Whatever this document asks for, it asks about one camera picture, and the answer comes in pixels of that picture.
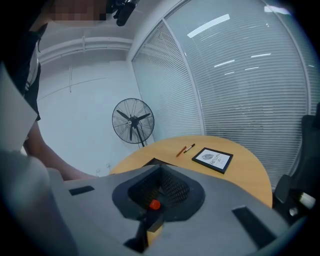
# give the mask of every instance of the black chair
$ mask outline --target black chair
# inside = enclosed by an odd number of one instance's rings
[[[308,213],[299,199],[302,193],[317,198],[320,179],[320,103],[316,115],[301,120],[302,145],[298,167],[292,176],[283,175],[273,193],[273,208],[289,224]]]

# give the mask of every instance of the framed certificate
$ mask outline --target framed certificate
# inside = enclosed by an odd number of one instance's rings
[[[195,161],[198,164],[213,169],[219,173],[225,174],[233,156],[233,154],[204,147],[192,158],[192,161]]]

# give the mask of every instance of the person's arm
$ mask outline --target person's arm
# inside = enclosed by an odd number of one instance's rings
[[[35,122],[23,147],[28,156],[38,158],[47,168],[57,169],[64,181],[91,179],[95,176],[86,174],[63,161],[42,138],[38,122]]]

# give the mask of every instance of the ceiling light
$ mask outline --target ceiling light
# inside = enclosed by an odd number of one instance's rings
[[[251,58],[262,57],[262,56],[269,56],[269,55],[271,55],[271,53],[265,53],[265,54],[259,54],[259,55],[252,55]]]
[[[229,14],[223,15],[219,18],[215,18],[209,22],[207,22],[206,24],[203,24],[202,26],[196,28],[194,31],[190,32],[187,36],[190,38],[193,38],[194,36],[198,35],[199,33],[213,27],[214,25],[217,25],[221,22],[225,22],[227,20],[230,20],[230,16]]]
[[[246,68],[245,70],[254,70],[254,69],[258,69],[258,68],[259,68],[258,66],[255,66],[255,67]]]
[[[264,11],[266,13],[272,13],[273,12],[273,13],[291,15],[290,12],[287,9],[281,8],[281,7],[272,6],[272,5],[266,5],[264,7]]]
[[[218,65],[215,65],[214,67],[216,68],[216,67],[222,66],[222,65],[224,65],[224,64],[228,64],[228,63],[234,62],[234,61],[235,61],[234,59],[233,59],[233,60],[229,60],[229,61],[226,61],[226,62],[224,62],[224,63],[220,63],[220,64],[218,64]]]

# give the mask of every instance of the wooden desk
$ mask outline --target wooden desk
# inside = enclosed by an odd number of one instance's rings
[[[184,146],[188,148],[193,143],[195,143],[195,146],[192,149],[176,157],[177,153]],[[233,154],[233,158],[225,174],[221,174],[191,160],[203,148]],[[230,181],[249,192],[270,208],[272,207],[272,189],[264,166],[248,149],[231,140],[203,135],[164,139],[145,146],[129,155],[115,166],[110,174],[119,174],[141,168],[153,158]]]

